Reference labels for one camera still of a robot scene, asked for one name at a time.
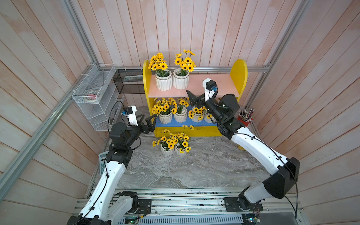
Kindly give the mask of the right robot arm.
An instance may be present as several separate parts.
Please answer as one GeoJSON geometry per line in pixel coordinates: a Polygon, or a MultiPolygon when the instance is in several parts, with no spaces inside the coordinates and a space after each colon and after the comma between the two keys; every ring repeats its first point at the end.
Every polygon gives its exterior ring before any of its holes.
{"type": "Polygon", "coordinates": [[[258,139],[234,114],[240,108],[233,94],[224,95],[217,101],[209,91],[196,97],[191,91],[187,95],[192,106],[205,107],[216,120],[219,132],[241,146],[257,159],[270,177],[263,182],[245,188],[237,197],[224,198],[228,212],[261,211],[261,201],[274,197],[282,199],[292,187],[297,187],[300,162],[287,158],[258,139]]]}

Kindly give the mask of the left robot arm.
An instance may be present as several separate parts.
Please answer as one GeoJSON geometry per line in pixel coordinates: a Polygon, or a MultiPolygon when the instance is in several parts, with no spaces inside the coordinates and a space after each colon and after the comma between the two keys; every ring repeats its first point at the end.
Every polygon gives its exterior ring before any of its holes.
{"type": "Polygon", "coordinates": [[[127,214],[135,214],[138,210],[138,196],[136,192],[123,191],[120,198],[111,205],[111,199],[117,184],[125,173],[134,149],[132,144],[141,134],[148,134],[155,130],[157,115],[144,118],[144,114],[127,116],[130,124],[123,122],[112,126],[109,148],[102,176],[78,216],[71,216],[69,225],[116,225],[127,214]]]}

